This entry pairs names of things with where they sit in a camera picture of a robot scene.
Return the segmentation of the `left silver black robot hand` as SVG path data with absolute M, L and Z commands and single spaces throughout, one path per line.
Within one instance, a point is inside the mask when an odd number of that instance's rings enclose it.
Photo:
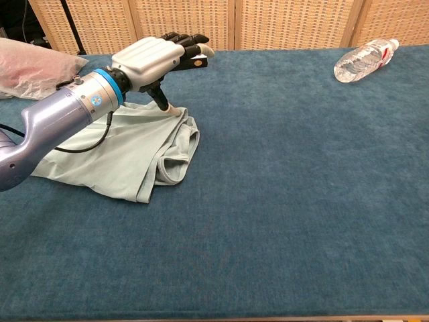
M 166 74 L 177 69 L 195 56 L 215 56 L 207 45 L 209 38 L 202 34 L 177 34 L 170 32 L 160 37 L 146 37 L 124 48 L 112 57 L 109 73 L 121 93 L 147 93 L 165 113 L 179 115 L 161 89 Z

